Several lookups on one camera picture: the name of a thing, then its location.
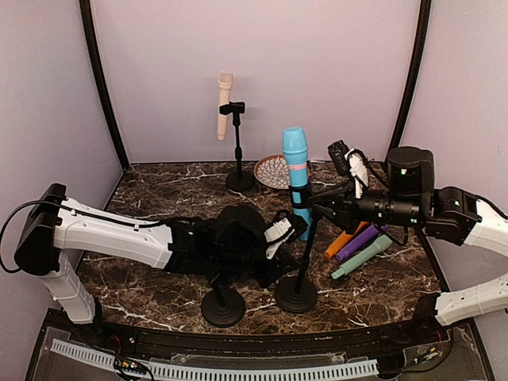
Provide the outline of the beige microphone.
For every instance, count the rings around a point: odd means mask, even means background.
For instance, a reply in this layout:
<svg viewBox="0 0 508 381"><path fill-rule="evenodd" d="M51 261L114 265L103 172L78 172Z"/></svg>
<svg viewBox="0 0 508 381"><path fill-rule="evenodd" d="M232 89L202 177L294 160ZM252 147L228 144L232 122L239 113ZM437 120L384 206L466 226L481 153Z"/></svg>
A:
<svg viewBox="0 0 508 381"><path fill-rule="evenodd" d="M222 71L218 76L218 109L229 104L231 90L234 84L234 75L232 72ZM227 133L227 116L218 111L217 114L217 138L224 140Z"/></svg>

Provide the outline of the black stand of purple microphone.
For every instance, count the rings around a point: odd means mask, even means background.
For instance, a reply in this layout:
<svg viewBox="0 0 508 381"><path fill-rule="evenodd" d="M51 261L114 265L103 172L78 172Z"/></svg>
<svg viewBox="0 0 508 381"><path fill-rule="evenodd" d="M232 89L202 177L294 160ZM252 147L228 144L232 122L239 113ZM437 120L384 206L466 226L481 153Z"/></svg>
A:
<svg viewBox="0 0 508 381"><path fill-rule="evenodd" d="M245 313L244 298L236 290L223 287L217 281L213 281L210 286L211 291L202 300L202 316L217 328L236 325Z"/></svg>

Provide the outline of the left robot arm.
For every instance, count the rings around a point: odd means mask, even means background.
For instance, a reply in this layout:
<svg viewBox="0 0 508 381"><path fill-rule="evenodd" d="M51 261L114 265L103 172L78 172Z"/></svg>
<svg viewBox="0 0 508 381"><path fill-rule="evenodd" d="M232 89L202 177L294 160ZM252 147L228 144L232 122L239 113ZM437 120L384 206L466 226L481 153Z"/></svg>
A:
<svg viewBox="0 0 508 381"><path fill-rule="evenodd" d="M202 300L202 316L212 326L229 328L245 312L243 297L229 284L246 275L268 288L297 269L298 261L282 248L307 228L296 214L280 210L272 221L265 221L245 205L227 206L208 219L145 221L86 206L69 198L59 183L25 206L29 214L13 256L16 268L40 278L95 346L109 343L112 329L102 321L99 301L81 283L64 250L132 260L170 274L203 276L210 291Z"/></svg>

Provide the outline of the mint green microphone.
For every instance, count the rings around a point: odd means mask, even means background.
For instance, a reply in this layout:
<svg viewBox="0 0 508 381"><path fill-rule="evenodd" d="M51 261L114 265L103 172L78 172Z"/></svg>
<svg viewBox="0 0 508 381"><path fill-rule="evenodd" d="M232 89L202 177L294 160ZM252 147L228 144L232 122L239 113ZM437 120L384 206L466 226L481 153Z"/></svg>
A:
<svg viewBox="0 0 508 381"><path fill-rule="evenodd" d="M392 244L393 240L387 235L377 237L369 246L341 264L340 267L331 274L331 278L339 279L342 276L348 275L369 261L372 257L387 250Z"/></svg>

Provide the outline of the black stand of beige microphone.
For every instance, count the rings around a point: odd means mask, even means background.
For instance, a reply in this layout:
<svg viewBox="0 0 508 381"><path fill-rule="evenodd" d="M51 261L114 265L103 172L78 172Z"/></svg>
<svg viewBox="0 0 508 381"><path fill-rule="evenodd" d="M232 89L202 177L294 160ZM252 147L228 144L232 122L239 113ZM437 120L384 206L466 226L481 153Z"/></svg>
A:
<svg viewBox="0 0 508 381"><path fill-rule="evenodd" d="M233 115L233 126L235 128L235 160L236 170L227 175L225 185L231 191L243 192L251 189L254 185L254 175L251 172L244 172L242 168L243 152L241 148L240 126L241 115L245 112L244 102L229 102L222 106L219 111L228 116Z"/></svg>

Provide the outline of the black stand of blue microphone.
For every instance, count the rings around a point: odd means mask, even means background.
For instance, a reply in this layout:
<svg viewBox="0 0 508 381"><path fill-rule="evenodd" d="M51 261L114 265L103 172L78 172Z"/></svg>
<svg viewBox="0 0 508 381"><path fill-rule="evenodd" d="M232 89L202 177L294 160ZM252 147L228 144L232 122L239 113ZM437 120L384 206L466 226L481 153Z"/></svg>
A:
<svg viewBox="0 0 508 381"><path fill-rule="evenodd" d="M274 296L276 304L281 310L292 314L303 314L315 306L318 297L317 288L307 279L306 273L310 265L311 250L321 217L310 205L310 183L301 187L290 186L290 191L297 192L301 196L301 202L292 201L293 206L306 206L310 210L310 230L298 274L284 277L278 281Z"/></svg>

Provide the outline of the purple microphone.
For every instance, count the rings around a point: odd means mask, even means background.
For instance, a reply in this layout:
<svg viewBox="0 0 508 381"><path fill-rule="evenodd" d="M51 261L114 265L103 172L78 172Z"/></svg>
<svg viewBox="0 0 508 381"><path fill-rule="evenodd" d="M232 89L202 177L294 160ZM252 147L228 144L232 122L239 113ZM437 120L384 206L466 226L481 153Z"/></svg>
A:
<svg viewBox="0 0 508 381"><path fill-rule="evenodd" d="M354 236L339 252L335 255L338 261L346 260L362 246L373 241L382 231L386 231L387 226L369 225L360 233Z"/></svg>

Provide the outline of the blue microphone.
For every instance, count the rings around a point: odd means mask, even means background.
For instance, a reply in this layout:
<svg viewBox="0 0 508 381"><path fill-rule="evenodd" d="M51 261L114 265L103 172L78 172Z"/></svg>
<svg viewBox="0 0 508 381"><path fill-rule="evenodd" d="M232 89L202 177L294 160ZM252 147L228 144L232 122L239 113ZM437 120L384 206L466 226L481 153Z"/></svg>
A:
<svg viewBox="0 0 508 381"><path fill-rule="evenodd" d="M302 127L290 127L283 130L283 154L290 177L291 205L293 211L307 223L306 231L300 236L307 241L310 235L311 216L308 207L310 196L308 145Z"/></svg>

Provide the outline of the orange microphone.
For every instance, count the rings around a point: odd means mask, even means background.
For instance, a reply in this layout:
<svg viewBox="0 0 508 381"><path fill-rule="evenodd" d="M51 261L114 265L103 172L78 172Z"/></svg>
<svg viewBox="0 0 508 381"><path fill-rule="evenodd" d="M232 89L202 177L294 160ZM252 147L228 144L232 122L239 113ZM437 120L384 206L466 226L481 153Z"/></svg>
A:
<svg viewBox="0 0 508 381"><path fill-rule="evenodd" d="M361 233L364 229L369 226L368 222L361 222L354 233L347 233L343 231L325 250L325 257L331 259L335 256L350 240Z"/></svg>

